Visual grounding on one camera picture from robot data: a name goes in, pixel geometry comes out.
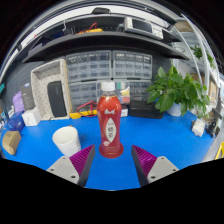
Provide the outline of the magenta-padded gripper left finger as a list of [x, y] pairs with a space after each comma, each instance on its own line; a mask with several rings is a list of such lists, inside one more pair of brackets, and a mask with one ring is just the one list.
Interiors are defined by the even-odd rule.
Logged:
[[62, 156], [47, 171], [84, 187], [87, 183], [91, 165], [95, 156], [95, 146], [88, 146], [74, 155]]

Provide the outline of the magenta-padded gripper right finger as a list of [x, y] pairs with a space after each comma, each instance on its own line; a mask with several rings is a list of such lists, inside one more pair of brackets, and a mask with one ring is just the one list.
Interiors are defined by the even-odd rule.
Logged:
[[165, 156], [156, 157], [135, 145], [132, 146], [131, 155], [141, 187], [153, 183], [178, 170]]

